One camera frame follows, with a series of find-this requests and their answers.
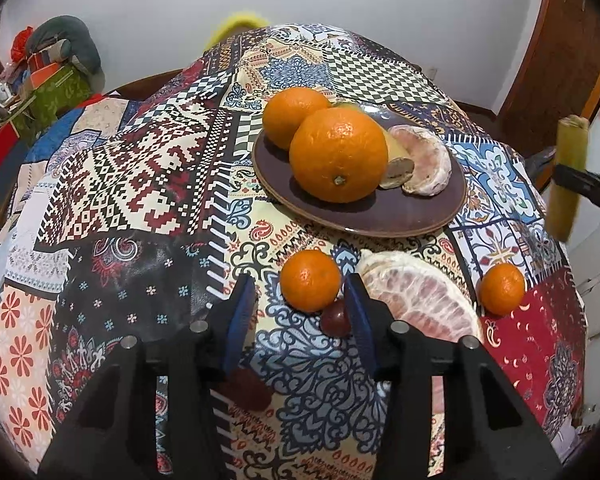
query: mandarin orange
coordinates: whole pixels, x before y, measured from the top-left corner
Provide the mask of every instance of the mandarin orange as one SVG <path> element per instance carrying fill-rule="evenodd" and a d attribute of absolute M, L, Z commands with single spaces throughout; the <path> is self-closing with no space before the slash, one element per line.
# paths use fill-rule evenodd
<path fill-rule="evenodd" d="M 380 184 L 388 163 L 382 128 L 352 108 L 318 110 L 291 141 L 289 163 L 298 184 L 325 202 L 354 202 Z"/>
<path fill-rule="evenodd" d="M 288 150 L 291 139 L 304 119 L 331 106 L 317 90 L 293 87 L 278 92 L 267 103 L 262 114 L 264 134 L 277 147 Z"/>
<path fill-rule="evenodd" d="M 506 316 L 520 306 L 525 277 L 510 263 L 496 264 L 482 277 L 478 296 L 482 306 L 496 316 Z"/>
<path fill-rule="evenodd" d="M 320 250 L 299 251 L 280 271 L 280 291 L 293 308 L 307 314 L 333 303 L 340 290 L 340 269 Z"/>

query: green fabric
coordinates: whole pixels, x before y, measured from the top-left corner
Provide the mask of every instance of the green fabric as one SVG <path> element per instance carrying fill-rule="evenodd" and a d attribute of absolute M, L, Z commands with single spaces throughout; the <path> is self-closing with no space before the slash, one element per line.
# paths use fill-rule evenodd
<path fill-rule="evenodd" d="M 38 132 L 43 130 L 40 122 L 33 116 L 29 105 L 34 101 L 33 95 L 31 95 L 26 101 L 24 101 L 13 114 L 9 116 L 7 121 L 10 122 L 16 130 L 18 136 L 27 144 L 27 146 L 33 146 L 36 142 Z"/>
<path fill-rule="evenodd" d="M 40 127 L 44 129 L 89 98 L 91 88 L 76 68 L 65 65 L 33 93 L 36 98 L 29 108 Z"/>

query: table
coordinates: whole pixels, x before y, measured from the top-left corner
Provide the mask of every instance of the table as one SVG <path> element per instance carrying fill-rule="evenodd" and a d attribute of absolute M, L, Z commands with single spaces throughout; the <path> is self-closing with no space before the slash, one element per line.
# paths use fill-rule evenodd
<path fill-rule="evenodd" d="M 264 193 L 250 150 L 277 91 L 384 105 L 438 133 L 468 183 L 448 227 L 380 240 L 298 218 Z M 65 115 L 27 155 L 0 302 L 0 422 L 33 469 L 107 353 L 129 333 L 172 335 L 256 278 L 257 311 L 242 365 L 275 390 L 249 413 L 214 393 L 228 468 L 238 478 L 368 479 L 386 414 L 351 340 L 324 336 L 291 311 L 279 272 L 319 248 L 343 274 L 361 248 L 403 250 L 443 270 L 482 316 L 485 345 L 553 438 L 582 394 L 586 324 L 564 247 L 542 228 L 544 205 L 509 146 L 490 139 L 406 60 L 352 32 L 281 25 L 228 38 L 142 103 L 109 97 Z M 525 275 L 522 306 L 495 319 L 475 286 L 497 262 Z M 157 384 L 158 466 L 166 378 Z M 443 417 L 431 470 L 443 465 Z"/>

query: ceramic plate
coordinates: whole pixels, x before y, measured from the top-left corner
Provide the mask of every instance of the ceramic plate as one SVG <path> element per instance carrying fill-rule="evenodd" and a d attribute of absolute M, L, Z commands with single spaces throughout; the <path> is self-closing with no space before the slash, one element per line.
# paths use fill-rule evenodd
<path fill-rule="evenodd" d="M 385 108 L 365 105 L 363 111 L 385 129 L 414 124 Z M 379 238 L 419 236 L 451 222 L 464 203 L 466 180 L 451 156 L 451 178 L 433 197 L 405 195 L 401 188 L 376 189 L 371 195 L 347 204 L 323 202 L 301 189 L 293 178 L 288 153 L 260 133 L 253 147 L 253 167 L 265 189 L 283 205 L 318 224 L 339 231 Z"/>

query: screw head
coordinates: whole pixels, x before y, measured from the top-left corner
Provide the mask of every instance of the screw head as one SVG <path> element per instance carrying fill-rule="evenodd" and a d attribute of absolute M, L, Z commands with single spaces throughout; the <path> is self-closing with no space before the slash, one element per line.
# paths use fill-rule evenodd
<path fill-rule="evenodd" d="M 137 342 L 138 342 L 138 338 L 136 336 L 125 335 L 120 340 L 120 346 L 122 346 L 122 348 L 124 348 L 125 350 L 129 350 L 130 348 L 133 348 L 134 346 L 136 346 Z"/>
<path fill-rule="evenodd" d="M 470 350 L 475 350 L 480 346 L 480 340 L 473 335 L 465 335 L 460 341 L 462 341 L 462 344 Z"/>
<path fill-rule="evenodd" d="M 396 320 L 391 323 L 391 331 L 396 334 L 406 334 L 409 331 L 409 323 L 405 321 Z"/>
<path fill-rule="evenodd" d="M 202 334 L 209 329 L 209 323 L 204 321 L 203 319 L 194 321 L 189 325 L 189 330 L 196 334 Z"/>

